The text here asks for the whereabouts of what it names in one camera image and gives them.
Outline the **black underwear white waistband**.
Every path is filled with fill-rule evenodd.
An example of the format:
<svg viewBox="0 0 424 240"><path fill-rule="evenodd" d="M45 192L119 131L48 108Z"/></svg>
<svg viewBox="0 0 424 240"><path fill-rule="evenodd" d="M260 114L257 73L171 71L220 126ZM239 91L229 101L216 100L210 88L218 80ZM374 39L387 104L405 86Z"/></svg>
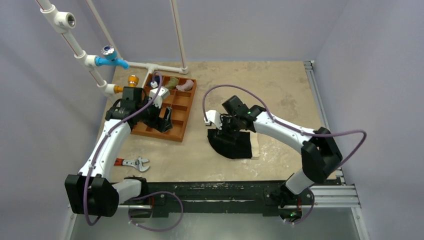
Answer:
<svg viewBox="0 0 424 240"><path fill-rule="evenodd" d="M260 158L259 137L255 132L240 131L240 139L235 145L222 144L214 140L216 128L207 130L207 139L212 149L219 155L231 159L253 159Z"/></svg>

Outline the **orange compartment tray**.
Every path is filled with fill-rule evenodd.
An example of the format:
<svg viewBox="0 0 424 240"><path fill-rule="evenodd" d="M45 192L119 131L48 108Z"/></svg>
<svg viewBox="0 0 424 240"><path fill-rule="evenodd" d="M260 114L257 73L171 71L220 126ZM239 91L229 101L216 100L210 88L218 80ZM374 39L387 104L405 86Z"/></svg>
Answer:
<svg viewBox="0 0 424 240"><path fill-rule="evenodd" d="M168 83L170 77L174 76L164 75L162 77L164 85ZM181 76L175 77L179 79L178 85L183 84L186 80L193 80L194 85L189 91L179 91L176 88L169 90L170 96L167 97L166 100L163 102L162 108L172 108L172 129L166 132L159 132L156 129L150 128L146 124L140 122L133 128L131 134L175 142L183 141L185 130L189 121L190 111L194 101L197 81L192 78L186 78Z"/></svg>

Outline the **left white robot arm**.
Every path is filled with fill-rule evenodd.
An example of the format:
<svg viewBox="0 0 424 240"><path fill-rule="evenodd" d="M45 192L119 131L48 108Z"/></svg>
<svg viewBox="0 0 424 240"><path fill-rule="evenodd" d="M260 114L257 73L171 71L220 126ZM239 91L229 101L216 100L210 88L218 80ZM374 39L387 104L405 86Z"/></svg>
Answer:
<svg viewBox="0 0 424 240"><path fill-rule="evenodd" d="M122 145L138 123L164 133L173 125L172 108L162 103L170 95L165 87L150 91L142 87L123 88L105 114L101 136L84 166L77 174L69 174L64 182L70 208L75 214L112 217L120 204L132 200L146 203L149 191L142 177L127 177L118 183L110 182L110 173Z"/></svg>

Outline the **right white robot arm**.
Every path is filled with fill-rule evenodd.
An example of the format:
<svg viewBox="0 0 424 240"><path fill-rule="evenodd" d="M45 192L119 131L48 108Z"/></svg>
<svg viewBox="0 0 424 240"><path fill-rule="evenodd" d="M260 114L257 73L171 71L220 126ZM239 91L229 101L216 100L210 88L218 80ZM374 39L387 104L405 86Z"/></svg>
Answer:
<svg viewBox="0 0 424 240"><path fill-rule="evenodd" d="M297 151L301 169L281 186L280 196L288 204L300 198L313 184L322 184L342 161L342 154L330 131L304 128L269 114L265 107L247 107L236 95L222 104L225 113L208 110L204 113L207 126L215 126L214 138L225 144L234 144L241 130L274 138Z"/></svg>

